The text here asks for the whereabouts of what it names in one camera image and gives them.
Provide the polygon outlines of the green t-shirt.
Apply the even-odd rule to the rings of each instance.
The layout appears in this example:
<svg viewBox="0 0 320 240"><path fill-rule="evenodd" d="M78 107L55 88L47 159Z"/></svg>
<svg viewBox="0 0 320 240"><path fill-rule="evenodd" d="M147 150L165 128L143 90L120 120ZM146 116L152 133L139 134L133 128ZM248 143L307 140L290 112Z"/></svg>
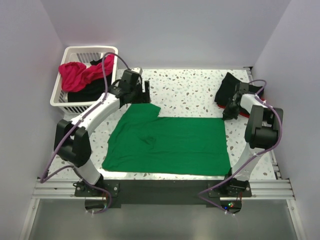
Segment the green t-shirt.
<svg viewBox="0 0 320 240"><path fill-rule="evenodd" d="M132 104L108 140L110 172L223 176L231 168L221 118L164 117L151 103Z"/></svg>

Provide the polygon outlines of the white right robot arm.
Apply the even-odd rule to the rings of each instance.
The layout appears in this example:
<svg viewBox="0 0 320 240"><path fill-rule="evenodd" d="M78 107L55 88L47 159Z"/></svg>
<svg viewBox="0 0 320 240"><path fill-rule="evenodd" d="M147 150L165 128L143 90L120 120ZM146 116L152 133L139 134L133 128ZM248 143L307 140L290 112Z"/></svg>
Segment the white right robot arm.
<svg viewBox="0 0 320 240"><path fill-rule="evenodd" d="M260 158L277 147L283 134L282 108L273 107L257 93L249 92L248 83L239 83L222 113L223 120L237 119L240 110L249 113L244 132L246 142L237 163L230 169L230 176L223 183L223 192L230 197L240 190L240 183L249 181Z"/></svg>

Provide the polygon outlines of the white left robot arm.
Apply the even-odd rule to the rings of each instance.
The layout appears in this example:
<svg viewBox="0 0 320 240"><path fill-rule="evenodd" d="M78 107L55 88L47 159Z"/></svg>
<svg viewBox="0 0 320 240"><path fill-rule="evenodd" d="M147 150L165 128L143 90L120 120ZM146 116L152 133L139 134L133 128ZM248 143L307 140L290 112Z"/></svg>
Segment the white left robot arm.
<svg viewBox="0 0 320 240"><path fill-rule="evenodd" d="M142 80L140 67L124 70L121 78L108 87L108 92L87 110L70 121L58 122L54 152L71 163L76 173L87 182L86 191L99 196L104 190L103 177L91 160L90 136L111 114L126 104L150 103L150 82Z"/></svg>

